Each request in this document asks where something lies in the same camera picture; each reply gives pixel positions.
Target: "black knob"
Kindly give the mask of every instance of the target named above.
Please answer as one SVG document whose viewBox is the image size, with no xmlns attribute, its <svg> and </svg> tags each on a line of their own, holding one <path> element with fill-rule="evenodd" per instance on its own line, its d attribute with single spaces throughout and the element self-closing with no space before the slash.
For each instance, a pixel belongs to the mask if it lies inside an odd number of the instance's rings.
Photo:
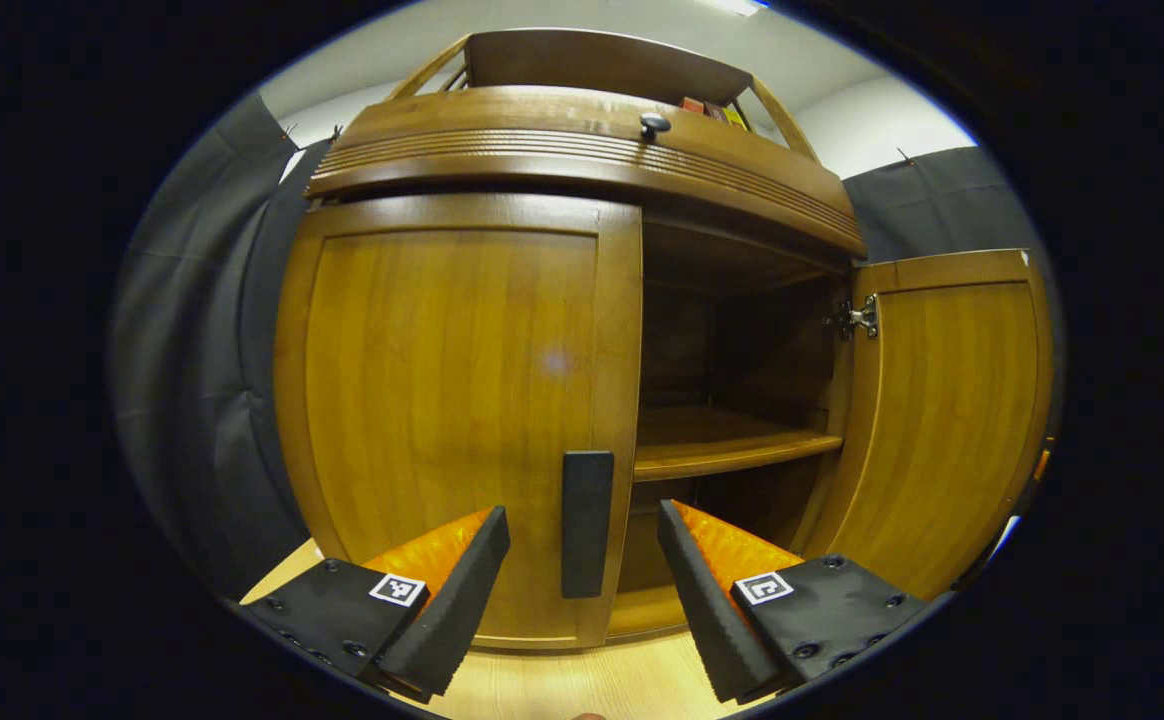
<svg viewBox="0 0 1164 720">
<path fill-rule="evenodd" d="M 654 140 L 654 137 L 658 137 L 660 131 L 668 131 L 670 129 L 670 120 L 661 117 L 658 113 L 645 113 L 640 115 L 640 124 L 645 128 L 640 131 L 640 135 L 643 135 L 645 140 Z"/>
</svg>

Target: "door hinge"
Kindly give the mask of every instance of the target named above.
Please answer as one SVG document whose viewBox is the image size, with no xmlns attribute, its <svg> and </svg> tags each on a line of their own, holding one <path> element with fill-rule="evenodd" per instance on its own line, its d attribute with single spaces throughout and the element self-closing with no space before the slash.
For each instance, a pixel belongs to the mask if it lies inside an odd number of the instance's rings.
<svg viewBox="0 0 1164 720">
<path fill-rule="evenodd" d="M 833 318 L 824 318 L 826 327 L 838 327 L 844 340 L 853 340 L 853 328 L 860 325 L 866 328 L 866 337 L 880 337 L 879 315 L 875 314 L 875 295 L 866 295 L 866 304 L 860 311 L 853 311 L 852 300 L 839 306 L 839 313 Z"/>
</svg>

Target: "white ceiling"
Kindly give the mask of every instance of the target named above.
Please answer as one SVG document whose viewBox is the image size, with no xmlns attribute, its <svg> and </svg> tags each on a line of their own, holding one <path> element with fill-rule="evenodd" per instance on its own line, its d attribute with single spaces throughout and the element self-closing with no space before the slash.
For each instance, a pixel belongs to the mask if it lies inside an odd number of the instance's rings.
<svg viewBox="0 0 1164 720">
<path fill-rule="evenodd" d="M 276 117 L 289 117 L 398 81 L 464 33 L 516 27 L 599 29 L 682 47 L 755 73 L 787 111 L 888 74 L 823 33 L 768 9 L 739 17 L 701 0 L 423 0 L 320 47 L 260 92 Z M 759 104 L 746 97 L 743 111 L 771 127 Z"/>
</svg>

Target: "closed cabinet door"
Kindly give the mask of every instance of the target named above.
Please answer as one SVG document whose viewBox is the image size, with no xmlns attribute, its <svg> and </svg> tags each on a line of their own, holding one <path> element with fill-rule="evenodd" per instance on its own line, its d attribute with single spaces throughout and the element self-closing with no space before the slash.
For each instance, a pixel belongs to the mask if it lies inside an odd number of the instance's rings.
<svg viewBox="0 0 1164 720">
<path fill-rule="evenodd" d="M 631 482 L 640 263 L 626 205 L 469 193 L 312 211 L 275 373 L 285 462 L 322 553 L 367 562 L 504 505 L 512 542 L 476 644 L 601 643 Z M 569 451 L 613 455 L 608 528 L 590 528 L 604 562 L 581 569 L 563 523 L 605 512 L 595 493 L 567 505 Z M 569 571 L 594 575 L 590 597 L 565 597 Z"/>
<path fill-rule="evenodd" d="M 844 553 L 931 600 L 1002 532 L 1039 457 L 1052 329 L 1025 250 L 857 270 L 842 459 L 807 555 Z"/>
</svg>

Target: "wooden floor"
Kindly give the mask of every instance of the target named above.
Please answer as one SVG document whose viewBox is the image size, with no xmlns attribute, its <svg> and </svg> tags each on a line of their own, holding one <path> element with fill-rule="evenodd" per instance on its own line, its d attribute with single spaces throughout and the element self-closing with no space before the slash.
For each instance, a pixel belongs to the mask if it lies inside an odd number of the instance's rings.
<svg viewBox="0 0 1164 720">
<path fill-rule="evenodd" d="M 308 541 L 242 603 L 265 596 L 320 557 Z M 715 700 L 688 632 L 549 655 L 471 650 L 443 697 L 428 705 L 400 700 L 454 720 L 572 720 L 585 712 L 606 720 L 714 720 L 739 708 L 737 703 Z"/>
</svg>

